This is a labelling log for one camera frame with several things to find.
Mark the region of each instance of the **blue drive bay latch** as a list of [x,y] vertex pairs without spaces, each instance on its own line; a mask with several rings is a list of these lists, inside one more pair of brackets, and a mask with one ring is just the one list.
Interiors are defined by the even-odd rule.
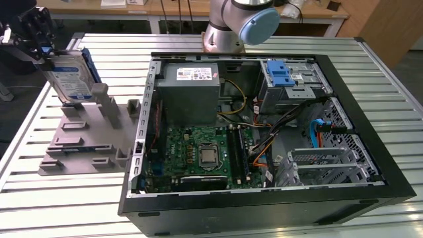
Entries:
[[290,77],[290,69],[282,60],[267,61],[267,70],[273,78],[274,87],[295,86],[295,81]]

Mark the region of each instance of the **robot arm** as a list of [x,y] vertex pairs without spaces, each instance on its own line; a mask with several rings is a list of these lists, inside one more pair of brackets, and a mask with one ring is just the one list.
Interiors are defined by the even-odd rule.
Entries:
[[0,49],[22,61],[44,63],[54,49],[54,24],[36,0],[0,0]]
[[263,43],[278,29],[281,16],[274,0],[213,0],[206,52],[243,51],[243,43]]

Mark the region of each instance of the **ribbed metal table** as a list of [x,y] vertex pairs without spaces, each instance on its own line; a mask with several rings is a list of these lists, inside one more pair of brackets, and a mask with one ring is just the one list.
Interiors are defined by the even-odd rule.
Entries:
[[[80,34],[68,48],[80,47],[91,50],[110,95],[118,103],[126,103],[129,99],[142,100],[150,53],[199,52],[202,38]],[[246,48],[249,53],[330,56],[418,196],[342,225],[195,237],[423,237],[423,110],[366,43],[353,38],[273,37]],[[123,173],[38,175],[62,115],[60,101],[47,84],[0,161],[2,237],[143,237],[127,218],[117,215]]]

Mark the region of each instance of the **motherboard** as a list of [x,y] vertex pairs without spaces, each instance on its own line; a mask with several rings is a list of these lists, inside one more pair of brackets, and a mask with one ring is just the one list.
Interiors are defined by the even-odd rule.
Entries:
[[262,186],[261,171],[250,171],[251,128],[170,127],[165,161],[153,163],[158,192],[241,189]]

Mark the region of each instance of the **power supply label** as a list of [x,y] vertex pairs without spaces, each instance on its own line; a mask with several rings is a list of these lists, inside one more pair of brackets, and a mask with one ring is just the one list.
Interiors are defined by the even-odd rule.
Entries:
[[177,80],[213,80],[213,68],[179,68]]
[[74,99],[90,99],[90,88],[80,79],[80,71],[76,67],[56,67],[52,71],[59,87],[64,94]]

